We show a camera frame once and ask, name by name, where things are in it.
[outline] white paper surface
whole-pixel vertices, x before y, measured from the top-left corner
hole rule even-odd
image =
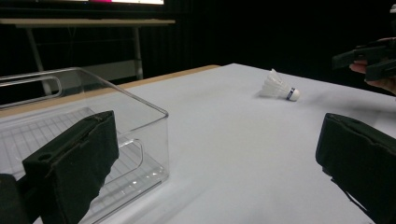
[[[315,152],[326,113],[395,137],[394,97],[280,73],[300,99],[262,98],[268,73],[229,64],[128,89],[169,112],[170,177],[105,223],[374,223]]]

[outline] human hand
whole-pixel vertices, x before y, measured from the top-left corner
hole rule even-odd
[[[349,68],[354,72],[365,74],[366,65],[367,61],[355,61],[349,66]],[[396,77],[384,77],[374,81],[365,80],[365,82],[370,86],[382,88],[396,95]]]

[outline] shuttlecock cork base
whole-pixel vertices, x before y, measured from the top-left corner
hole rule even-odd
[[[276,70],[272,69],[262,85],[260,96],[297,101],[300,98],[300,92],[283,81]]]

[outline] shuttlecock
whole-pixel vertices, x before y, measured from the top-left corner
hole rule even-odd
[[[272,69],[267,79],[265,79],[264,85],[262,85],[260,95],[297,101],[300,97],[300,92],[283,81],[276,70]]]

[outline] clear plastic bin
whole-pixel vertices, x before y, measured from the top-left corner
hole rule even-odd
[[[24,99],[0,105],[0,173],[21,178],[21,162],[31,153],[80,119],[113,110],[120,157],[81,223],[100,222],[167,179],[165,110],[81,68],[0,77],[8,96],[13,88],[33,83],[45,94],[29,98],[27,91]]]

